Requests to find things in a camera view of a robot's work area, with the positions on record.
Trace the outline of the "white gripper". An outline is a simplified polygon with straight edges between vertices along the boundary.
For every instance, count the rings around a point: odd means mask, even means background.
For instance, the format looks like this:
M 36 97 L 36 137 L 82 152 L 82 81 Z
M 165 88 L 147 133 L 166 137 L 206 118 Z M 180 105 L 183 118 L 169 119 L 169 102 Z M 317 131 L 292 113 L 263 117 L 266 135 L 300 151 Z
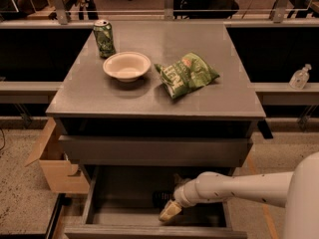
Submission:
M 169 200 L 159 214 L 159 221 L 167 222 L 178 215 L 182 208 L 192 207 L 198 203 L 199 196 L 195 187 L 195 180 L 181 178 L 178 174 L 174 178 L 173 200 Z

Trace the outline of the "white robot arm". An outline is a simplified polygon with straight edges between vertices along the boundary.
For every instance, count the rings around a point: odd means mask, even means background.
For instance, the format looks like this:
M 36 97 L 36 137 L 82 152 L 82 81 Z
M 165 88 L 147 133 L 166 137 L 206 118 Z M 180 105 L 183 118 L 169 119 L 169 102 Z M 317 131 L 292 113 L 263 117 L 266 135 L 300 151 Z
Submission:
M 283 207 L 282 239 L 319 239 L 319 152 L 288 172 L 227 176 L 206 171 L 195 179 L 181 179 L 159 220 L 166 222 L 184 208 L 231 197 Z

